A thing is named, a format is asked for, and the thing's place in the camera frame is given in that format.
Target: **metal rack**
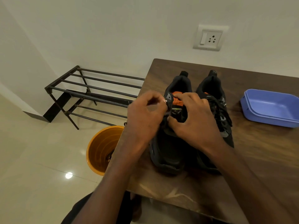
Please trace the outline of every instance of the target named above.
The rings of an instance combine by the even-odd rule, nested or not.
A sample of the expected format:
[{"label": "metal rack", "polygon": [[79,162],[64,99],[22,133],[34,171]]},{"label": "metal rack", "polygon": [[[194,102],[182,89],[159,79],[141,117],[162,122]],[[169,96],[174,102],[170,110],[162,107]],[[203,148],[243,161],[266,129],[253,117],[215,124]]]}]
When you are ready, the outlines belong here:
[{"label": "metal rack", "polygon": [[[73,69],[71,69],[68,72],[66,72],[61,77],[59,77],[58,79],[56,79],[54,82],[50,83],[48,86],[45,87],[45,90],[50,95],[50,97],[54,100],[55,104],[59,107],[59,109],[65,114],[66,117],[68,117],[68,119],[72,122],[72,124],[77,128],[77,130],[79,128],[74,123],[74,121],[70,118],[70,115],[74,115],[74,116],[82,117],[82,118],[89,119],[89,120],[92,120],[92,121],[95,121],[95,122],[99,122],[99,123],[107,124],[107,125],[110,125],[110,126],[114,126],[114,124],[111,124],[111,123],[107,123],[107,122],[104,122],[104,121],[101,121],[101,120],[97,120],[97,119],[93,119],[93,118],[90,118],[90,117],[86,117],[86,116],[83,116],[83,115],[79,115],[79,114],[73,113],[73,111],[77,107],[88,109],[88,110],[92,110],[92,111],[96,111],[96,112],[101,112],[101,113],[105,113],[105,114],[109,114],[109,115],[113,115],[113,116],[118,116],[118,117],[122,117],[122,118],[127,118],[126,116],[122,116],[122,115],[118,115],[118,114],[110,113],[110,112],[106,112],[106,111],[101,111],[101,110],[98,110],[98,109],[94,109],[94,108],[90,108],[90,107],[86,107],[86,106],[80,105],[80,103],[83,100],[85,100],[85,99],[93,101],[95,103],[95,105],[97,105],[96,101],[98,101],[98,102],[101,102],[101,103],[110,104],[110,105],[116,105],[116,106],[120,106],[120,107],[128,107],[128,105],[131,102],[133,102],[132,100],[122,99],[122,100],[128,102],[128,105],[125,105],[123,103],[118,103],[118,102],[110,101],[111,99],[110,100],[106,100],[106,99],[103,99],[103,96],[100,96],[100,94],[91,93],[90,88],[96,89],[96,90],[102,90],[102,91],[106,91],[106,92],[111,92],[111,93],[115,93],[115,94],[125,95],[125,96],[128,96],[128,97],[137,98],[136,95],[122,93],[122,92],[119,92],[119,91],[108,90],[108,89],[100,88],[100,87],[97,87],[97,86],[88,85],[87,82],[86,82],[86,79],[100,81],[100,82],[107,82],[107,83],[112,83],[112,84],[117,84],[117,85],[122,85],[122,86],[128,86],[128,87],[133,87],[133,88],[138,88],[138,89],[141,89],[141,86],[135,86],[135,85],[121,83],[121,82],[114,82],[114,81],[109,81],[109,80],[104,80],[104,79],[98,79],[98,78],[94,78],[94,77],[84,76],[83,73],[82,73],[82,71],[94,72],[94,73],[99,73],[99,74],[104,74],[104,75],[118,76],[118,77],[123,77],[123,78],[128,78],[128,79],[137,79],[137,80],[142,80],[142,81],[145,80],[144,78],[138,78],[138,77],[133,77],[133,76],[128,76],[128,75],[119,75],[119,74],[113,74],[113,73],[102,72],[102,71],[95,71],[95,70],[80,68],[80,66],[76,66]],[[69,76],[74,76],[74,77],[80,77],[80,78],[82,78],[84,84],[66,80],[66,78],[68,78]],[[57,88],[56,86],[59,83],[61,83],[61,82],[65,82],[65,83],[69,83],[69,84],[74,84],[74,85],[86,87],[86,92],[83,93],[83,92],[79,92],[79,91],[64,90],[64,89]],[[52,94],[53,90],[58,90],[58,91],[62,91],[62,92],[65,92],[65,93],[69,93],[71,96],[78,97],[79,100],[69,110],[65,111],[63,109],[63,107],[61,107],[59,105],[59,103],[57,102],[57,100],[55,99],[55,97],[53,96],[53,94]]]}]

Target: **hand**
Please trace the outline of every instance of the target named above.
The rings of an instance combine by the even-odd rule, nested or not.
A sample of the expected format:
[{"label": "hand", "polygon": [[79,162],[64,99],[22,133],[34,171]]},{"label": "hand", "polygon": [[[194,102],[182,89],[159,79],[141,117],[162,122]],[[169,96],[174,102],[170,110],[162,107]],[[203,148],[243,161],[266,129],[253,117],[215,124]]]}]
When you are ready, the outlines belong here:
[{"label": "hand", "polygon": [[168,118],[169,126],[178,137],[204,153],[210,153],[211,148],[224,143],[207,99],[200,99],[196,93],[177,93],[174,97],[183,101],[188,112],[184,123],[173,117]]},{"label": "hand", "polygon": [[[154,111],[148,105],[157,104]],[[163,119],[167,105],[164,97],[156,91],[147,91],[133,101],[128,107],[126,129],[134,143],[146,147],[155,136]]]}]

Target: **power socket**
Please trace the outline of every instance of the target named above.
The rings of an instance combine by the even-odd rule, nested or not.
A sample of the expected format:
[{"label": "power socket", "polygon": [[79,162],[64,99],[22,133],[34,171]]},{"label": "power socket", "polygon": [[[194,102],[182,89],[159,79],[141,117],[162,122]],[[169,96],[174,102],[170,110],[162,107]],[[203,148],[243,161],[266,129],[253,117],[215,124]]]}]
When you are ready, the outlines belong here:
[{"label": "power socket", "polygon": [[199,25],[193,48],[219,51],[227,31],[228,26]]}]

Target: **person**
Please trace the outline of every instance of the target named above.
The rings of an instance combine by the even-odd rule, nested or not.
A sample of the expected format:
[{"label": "person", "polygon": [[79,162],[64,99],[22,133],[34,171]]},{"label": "person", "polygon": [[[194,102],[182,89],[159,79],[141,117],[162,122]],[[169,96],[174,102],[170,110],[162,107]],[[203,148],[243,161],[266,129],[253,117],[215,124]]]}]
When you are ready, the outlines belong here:
[{"label": "person", "polygon": [[[206,99],[196,93],[175,94],[187,108],[188,118],[179,123],[169,117],[178,137],[202,151],[222,173],[249,223],[295,223],[285,207],[248,168],[242,157],[222,139]],[[157,108],[149,111],[150,104]],[[75,205],[62,222],[72,224],[130,223],[132,210],[126,192],[130,174],[158,131],[167,109],[165,99],[148,91],[128,107],[125,141],[114,152],[101,183]]]}]

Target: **wooden table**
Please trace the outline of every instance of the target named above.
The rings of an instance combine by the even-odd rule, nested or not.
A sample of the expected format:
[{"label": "wooden table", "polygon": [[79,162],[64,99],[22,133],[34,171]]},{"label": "wooden table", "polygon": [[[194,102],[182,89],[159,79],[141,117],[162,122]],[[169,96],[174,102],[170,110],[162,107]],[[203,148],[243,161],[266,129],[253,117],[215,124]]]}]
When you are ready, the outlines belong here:
[{"label": "wooden table", "polygon": [[[139,94],[166,87],[182,70],[192,90],[217,70],[233,121],[235,149],[259,179],[299,221],[299,128],[285,128],[247,120],[240,99],[247,89],[290,93],[299,97],[299,78],[200,64],[154,59]],[[126,137],[126,128],[119,144]],[[146,150],[131,176],[128,190],[229,223],[248,223],[222,176],[187,170],[175,177],[159,173]]]}]

